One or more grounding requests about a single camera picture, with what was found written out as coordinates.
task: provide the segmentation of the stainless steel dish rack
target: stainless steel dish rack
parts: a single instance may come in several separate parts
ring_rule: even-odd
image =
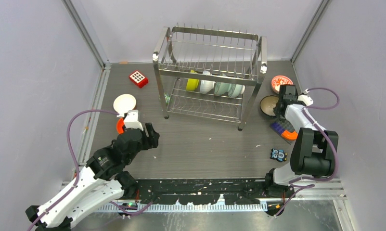
[[[237,122],[238,130],[242,130],[267,71],[267,40],[241,31],[164,27],[153,63],[165,119],[172,112]],[[200,93],[200,85],[196,91],[186,91],[189,78],[245,85],[245,91],[252,88],[252,93],[230,98],[214,95],[213,90]],[[168,104],[164,83],[171,86]]]

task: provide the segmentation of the green object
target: green object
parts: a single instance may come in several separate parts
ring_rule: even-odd
[[[170,96],[167,93],[165,93],[165,103],[166,103],[166,105],[168,105],[169,102],[170,102]]]

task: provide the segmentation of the blue toy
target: blue toy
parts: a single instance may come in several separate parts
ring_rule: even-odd
[[[277,160],[278,162],[286,161],[288,158],[288,153],[286,153],[284,150],[278,150],[278,149],[271,149],[271,159]]]

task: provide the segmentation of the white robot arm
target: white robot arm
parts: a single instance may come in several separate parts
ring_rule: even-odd
[[[337,149],[338,135],[334,131],[326,130],[313,119],[307,109],[307,106],[312,104],[313,100],[306,94],[298,95],[295,85],[280,87],[274,112],[278,117],[291,122],[298,137],[290,162],[283,167],[271,169],[265,176],[265,192],[270,196],[282,194],[299,177],[320,178],[330,176],[334,172],[334,153],[318,128],[328,136],[335,149]]]
[[[124,133],[119,134],[111,145],[97,150],[91,156],[78,173],[75,187],[76,179],[43,205],[32,205],[26,210],[31,222],[39,219],[36,231],[69,231],[102,205],[136,192],[135,179],[123,169],[131,164],[138,152],[158,147],[159,141],[159,134],[152,124],[145,124],[147,136],[138,119],[138,110],[128,112],[124,119]],[[101,189],[91,192],[104,183],[107,184]],[[61,199],[69,190],[71,192]],[[57,201],[60,202],[49,210]]]

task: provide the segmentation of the red box with white dots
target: red box with white dots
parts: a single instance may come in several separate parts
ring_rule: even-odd
[[[145,86],[149,81],[148,78],[144,75],[142,75],[141,72],[135,71],[134,73],[130,74],[129,79],[136,85],[138,88],[142,88]]]

